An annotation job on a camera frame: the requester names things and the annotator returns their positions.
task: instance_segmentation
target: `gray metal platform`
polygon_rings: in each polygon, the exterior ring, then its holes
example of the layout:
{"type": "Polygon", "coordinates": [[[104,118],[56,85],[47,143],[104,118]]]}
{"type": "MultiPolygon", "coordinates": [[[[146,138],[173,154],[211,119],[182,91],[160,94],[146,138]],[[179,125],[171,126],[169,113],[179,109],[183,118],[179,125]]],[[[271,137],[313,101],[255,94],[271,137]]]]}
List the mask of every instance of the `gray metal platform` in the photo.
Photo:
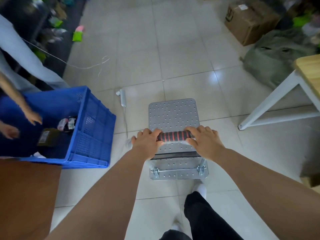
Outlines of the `gray metal platform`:
{"type": "MultiPolygon", "coordinates": [[[[149,105],[149,129],[163,132],[181,131],[186,126],[198,127],[198,111],[193,98],[156,102],[149,105]]],[[[183,143],[161,146],[156,154],[194,152],[183,143]]],[[[153,180],[202,179],[209,175],[208,165],[202,157],[168,158],[150,161],[150,178],[153,180]]]]}

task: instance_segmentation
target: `jeans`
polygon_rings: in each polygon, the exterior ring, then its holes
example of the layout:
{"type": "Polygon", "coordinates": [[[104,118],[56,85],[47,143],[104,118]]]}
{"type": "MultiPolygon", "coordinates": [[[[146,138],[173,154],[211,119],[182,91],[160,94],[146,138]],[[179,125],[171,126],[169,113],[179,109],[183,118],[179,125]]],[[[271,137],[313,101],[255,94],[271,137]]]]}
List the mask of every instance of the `jeans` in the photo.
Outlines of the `jeans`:
{"type": "MultiPolygon", "coordinates": [[[[184,215],[190,222],[193,240],[243,240],[229,224],[219,216],[209,203],[199,194],[193,192],[186,197],[184,215]]],[[[191,240],[186,234],[166,231],[160,240],[191,240]]]]}
{"type": "MultiPolygon", "coordinates": [[[[53,89],[68,88],[69,85],[50,69],[44,67],[38,57],[26,45],[13,25],[0,15],[0,48],[7,52],[31,75],[44,81],[53,89]]],[[[6,62],[0,51],[0,72],[2,72],[14,86],[22,92],[38,92],[39,89],[15,73],[6,62]]]]}

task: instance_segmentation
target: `shoe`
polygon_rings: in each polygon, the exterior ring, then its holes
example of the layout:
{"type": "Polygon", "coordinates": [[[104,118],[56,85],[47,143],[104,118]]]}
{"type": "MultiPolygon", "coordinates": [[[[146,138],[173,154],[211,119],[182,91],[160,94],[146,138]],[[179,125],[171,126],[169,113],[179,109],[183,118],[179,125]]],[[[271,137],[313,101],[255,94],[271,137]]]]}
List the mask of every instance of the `shoe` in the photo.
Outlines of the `shoe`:
{"type": "Polygon", "coordinates": [[[197,183],[195,184],[195,186],[193,187],[192,193],[197,191],[199,194],[201,194],[201,196],[206,199],[207,197],[207,188],[205,186],[205,184],[203,182],[197,183]]]}
{"type": "Polygon", "coordinates": [[[177,217],[175,217],[174,220],[173,220],[173,223],[172,223],[172,226],[171,226],[171,230],[176,230],[176,231],[179,231],[179,232],[183,232],[182,225],[179,222],[177,217]]]}

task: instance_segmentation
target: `blue plastic crate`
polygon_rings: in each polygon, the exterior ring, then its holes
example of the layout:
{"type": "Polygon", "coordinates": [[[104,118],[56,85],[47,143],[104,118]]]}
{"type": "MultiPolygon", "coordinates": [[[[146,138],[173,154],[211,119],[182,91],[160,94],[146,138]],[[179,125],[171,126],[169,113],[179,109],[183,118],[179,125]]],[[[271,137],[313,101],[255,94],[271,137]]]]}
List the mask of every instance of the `blue plastic crate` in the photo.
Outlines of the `blue plastic crate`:
{"type": "Polygon", "coordinates": [[[116,116],[86,86],[25,94],[31,108],[43,119],[33,126],[9,97],[0,99],[0,119],[20,130],[20,138],[0,135],[0,156],[21,161],[60,164],[71,168],[106,168],[110,163],[116,116]],[[37,146],[44,128],[56,128],[63,118],[78,116],[73,133],[60,133],[55,147],[37,146]],[[47,158],[33,155],[39,151],[47,158]]]}

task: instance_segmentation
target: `striped handle grip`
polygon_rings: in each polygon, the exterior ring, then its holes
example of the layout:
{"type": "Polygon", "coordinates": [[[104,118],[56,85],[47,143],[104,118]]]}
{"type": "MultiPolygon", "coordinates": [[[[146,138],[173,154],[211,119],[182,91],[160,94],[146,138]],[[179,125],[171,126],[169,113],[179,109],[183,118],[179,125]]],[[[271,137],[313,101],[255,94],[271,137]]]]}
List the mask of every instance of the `striped handle grip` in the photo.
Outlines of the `striped handle grip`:
{"type": "Polygon", "coordinates": [[[163,132],[157,137],[157,141],[185,141],[187,138],[193,138],[191,132],[188,130],[163,132]]]}

